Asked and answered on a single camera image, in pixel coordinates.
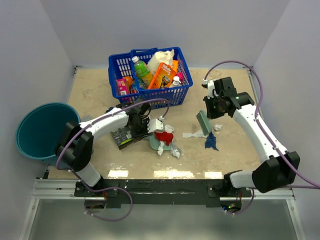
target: white plastic bag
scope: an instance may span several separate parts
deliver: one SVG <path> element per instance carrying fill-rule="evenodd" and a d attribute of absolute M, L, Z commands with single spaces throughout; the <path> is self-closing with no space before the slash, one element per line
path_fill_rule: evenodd
<path fill-rule="evenodd" d="M 150 73 L 152 75 L 155 75 L 160 63 L 165 63 L 172 66 L 174 55 L 175 55 L 174 49 L 172 49 L 171 51 L 157 51 L 149 60 L 146 66 L 150 70 Z"/>

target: green brush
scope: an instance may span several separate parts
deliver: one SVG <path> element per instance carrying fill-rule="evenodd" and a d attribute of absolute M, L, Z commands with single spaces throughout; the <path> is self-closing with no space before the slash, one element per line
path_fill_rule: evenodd
<path fill-rule="evenodd" d="M 200 110 L 200 112 L 196 115 L 196 119 L 198 120 L 202 131 L 203 135 L 208 135 L 209 133 L 212 133 L 212 125 L 210 120 L 207 118 L 207 114 L 205 111 Z"/>

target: round teal container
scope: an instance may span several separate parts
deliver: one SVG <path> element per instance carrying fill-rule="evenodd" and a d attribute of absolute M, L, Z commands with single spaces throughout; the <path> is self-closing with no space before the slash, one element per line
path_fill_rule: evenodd
<path fill-rule="evenodd" d="M 67 122 L 80 122 L 77 111 L 62 102 L 41 105 L 29 112 L 16 130 L 16 146 L 30 159 L 55 166 L 55 147 Z"/>

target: beige table surface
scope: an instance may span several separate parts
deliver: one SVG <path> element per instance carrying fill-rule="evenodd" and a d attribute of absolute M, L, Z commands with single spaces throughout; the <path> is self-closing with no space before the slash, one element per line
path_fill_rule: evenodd
<path fill-rule="evenodd" d="M 128 171 L 129 179 L 154 179 L 169 176 L 177 178 L 205 178 L 206 172 L 222 172 L 226 174 L 235 170 L 254 170 L 260 163 L 258 155 L 242 128 L 229 116 L 225 115 L 212 120 L 214 124 L 222 124 L 223 128 L 215 132 L 219 151 L 205 149 L 205 138 L 183 138 L 183 133 L 194 133 L 200 130 L 196 119 L 199 110 L 206 109 L 203 97 L 207 90 L 202 88 L 202 79 L 207 69 L 191 69 L 193 86 L 189 89 L 182 105 L 170 107 L 164 123 L 175 128 L 173 132 L 175 144 L 182 149 L 180 159 L 164 152 L 158 156 L 142 140 L 119 150 L 110 134 L 94 143 L 94 154 L 91 163 L 104 177 L 110 171 L 117 171 L 122 176 Z M 218 69 L 212 71 L 208 79 L 231 77 L 238 92 L 248 92 L 254 98 L 247 71 L 244 69 Z M 79 69 L 72 87 L 69 104 L 80 117 L 91 115 L 96 118 L 118 104 L 112 97 L 107 69 Z M 158 118 L 165 109 L 151 112 L 152 118 Z M 49 179 L 73 179 L 72 173 L 51 167 Z"/>

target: green bottle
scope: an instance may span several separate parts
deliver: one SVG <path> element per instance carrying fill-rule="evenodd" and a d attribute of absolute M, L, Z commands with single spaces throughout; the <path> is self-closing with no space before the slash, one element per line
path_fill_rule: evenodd
<path fill-rule="evenodd" d="M 152 74 L 150 73 L 147 65 L 144 61 L 139 60 L 137 56 L 132 58 L 132 62 L 134 62 L 134 70 L 135 74 L 138 78 L 141 78 L 144 82 L 145 86 L 148 88 L 152 81 Z"/>

